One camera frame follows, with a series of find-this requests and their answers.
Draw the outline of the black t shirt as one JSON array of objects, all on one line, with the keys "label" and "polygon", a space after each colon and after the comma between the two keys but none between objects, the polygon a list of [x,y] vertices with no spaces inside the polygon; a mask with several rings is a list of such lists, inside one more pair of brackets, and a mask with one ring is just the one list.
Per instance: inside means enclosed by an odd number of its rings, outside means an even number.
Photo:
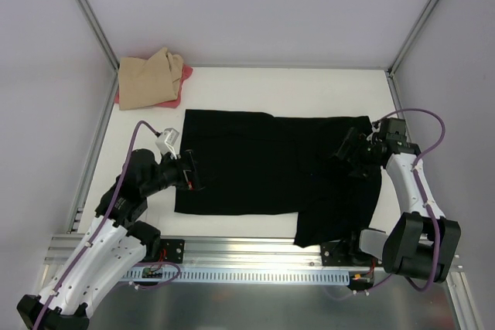
[{"label": "black t shirt", "polygon": [[347,132],[371,132],[359,117],[275,117],[262,112],[188,110],[182,150],[193,153],[198,191],[178,191],[178,213],[298,216],[294,243],[341,240],[370,225],[381,169],[353,177],[333,158]]}]

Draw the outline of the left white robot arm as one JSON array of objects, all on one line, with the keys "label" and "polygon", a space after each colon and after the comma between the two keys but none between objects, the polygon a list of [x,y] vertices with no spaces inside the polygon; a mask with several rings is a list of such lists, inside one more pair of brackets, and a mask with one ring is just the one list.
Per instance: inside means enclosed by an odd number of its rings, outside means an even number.
[{"label": "left white robot arm", "polygon": [[160,255],[160,231],[140,220],[148,198],[169,187],[200,189],[193,151],[128,153],[121,174],[101,197],[73,253],[38,293],[26,294],[17,311],[29,329],[86,329],[99,304],[123,275]]}]

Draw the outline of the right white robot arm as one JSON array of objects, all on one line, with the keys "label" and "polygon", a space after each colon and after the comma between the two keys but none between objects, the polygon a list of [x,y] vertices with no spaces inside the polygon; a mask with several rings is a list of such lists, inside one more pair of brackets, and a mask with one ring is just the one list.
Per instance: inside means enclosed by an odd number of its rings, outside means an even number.
[{"label": "right white robot arm", "polygon": [[423,155],[420,147],[408,140],[405,121],[389,117],[375,121],[370,134],[350,128],[332,159],[349,175],[361,179],[382,167],[401,210],[390,233],[362,229],[345,247],[348,261],[360,266],[374,257],[387,273],[409,282],[423,280],[430,286],[446,279],[461,228],[446,218],[435,201],[425,177]]}]

